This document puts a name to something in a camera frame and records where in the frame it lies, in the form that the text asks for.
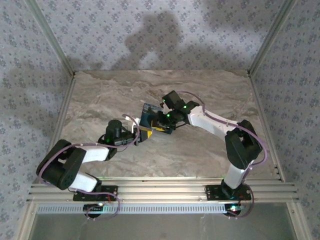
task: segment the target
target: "white floral wallpaper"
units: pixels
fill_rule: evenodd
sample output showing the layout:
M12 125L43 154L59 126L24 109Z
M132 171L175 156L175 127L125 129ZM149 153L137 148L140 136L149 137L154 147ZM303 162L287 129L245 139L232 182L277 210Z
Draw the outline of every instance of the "white floral wallpaper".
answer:
M287 181L320 239L320 2L298 1L253 76Z
M248 69L282 0L38 0L74 70Z
M0 239L13 237L70 77L20 0L0 1Z

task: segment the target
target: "gray marble table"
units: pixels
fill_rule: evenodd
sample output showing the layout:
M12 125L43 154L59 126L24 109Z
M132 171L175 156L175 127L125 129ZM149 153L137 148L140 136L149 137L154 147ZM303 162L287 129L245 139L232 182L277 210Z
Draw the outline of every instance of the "gray marble table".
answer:
M250 121L265 141L249 78L223 70L77 72L61 138L96 142L108 121L122 120L122 114L140 117L144 103L158 106L172 90L197 94L209 111L225 118ZM139 147L128 147L110 161L83 164L81 170L97 177L222 177L229 165L222 140L187 125L171 135L155 132ZM250 175L274 177L271 157Z

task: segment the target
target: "purple cable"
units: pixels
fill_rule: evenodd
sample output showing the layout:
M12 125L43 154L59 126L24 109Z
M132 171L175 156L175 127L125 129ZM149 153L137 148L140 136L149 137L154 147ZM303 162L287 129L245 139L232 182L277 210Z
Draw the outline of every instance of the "purple cable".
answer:
M64 148L62 148L61 150L59 150L55 155L53 155L44 165L43 167L41 168L40 172L39 172L39 175L38 175L38 178L40 180L40 183L42 184L45 184L45 185L48 185L48 186L51 186L51 184L43 181L42 179L42 174L44 173L44 171L46 170L46 168L52 163L52 161L54 159L56 159L61 153L65 152L66 150L68 150L69 148L72 148L72 147L95 147L95 146L98 146L98 147L108 147L108 148L115 148L115 149L118 149L118 148L123 148L123 147L127 147L127 146L130 146L130 145L133 145L137 140L138 140L138 137L140 135L140 128L139 128L139 125L137 124L136 120L132 117L132 116L129 116L127 114L123 114L122 115L123 117L128 117L130 118L134 124L136 125L136 128L137 128L137 133L136 133L136 136L134 138L134 140L132 142L130 142L129 144L127 145L119 145L119 146L113 146L113 145L107 145L107 144L100 144L100 143L74 143L74 144L71 144L69 146L66 146ZM120 210L120 199L113 193L109 193L109 192L87 192L87 191L82 191L82 190L77 190L78 192L81 192L81 193L85 193L85 194L91 194L91 195L101 195L101 194L107 194L107 195L110 195L114 198L117 199L118 201L118 208L116 210L116 212L111 216L111 217L108 217L108 218L113 218L115 215L118 214L119 210Z
M248 216L251 213L251 211L252 211L252 209L254 208L254 205L255 205L254 192L252 191L251 187L248 184L243 183L243 185L247 186L249 188L249 191L250 191L250 194L251 194L251 198L252 198L252 203L251 203L251 206L250 206L249 210L245 214L243 214L242 216L238 216L232 211L226 211L227 213L234 215L234 217L237 218L237 219L241 219L241 218L244 218L244 217Z
M205 102L202 101L202 99L201 99L200 97L198 97L197 95L195 95L194 93L189 92L189 91L177 91L177 93L178 93L178 94L179 94L179 93L180 93L180 94L189 94L189 95L194 96L196 99L198 99L198 100L202 103L202 111L203 111L203 113L204 113L208 118L210 118L210 119L212 119L212 120L214 120L214 121L216 121L216 122L218 122L218 123L221 123L221 124L225 124L225 125L229 125L229 126L238 128L238 129L240 129L240 130L242 130L242 131L250 134L252 137L254 137L254 138L257 140L257 142L261 145L261 147L262 147L262 149L263 149L263 152L264 152L264 157L263 157L263 159L262 159L261 161L256 162L256 163L252 163L252 164L251 164L252 166L256 166L256 165L262 164L262 163L264 163L264 162L267 160L268 152L267 152L267 148L266 148L265 143L264 143L257 135L255 135L252 131L250 131L250 130L242 127L242 126L239 126L239 125L237 125L237 124L233 124L233 123L230 123L230 122L226 122L226 121L220 120L220 119L218 119L218 118L215 118L214 116L209 115L209 114L206 112L206 108L205 108L205 105L206 105L206 104L205 104Z

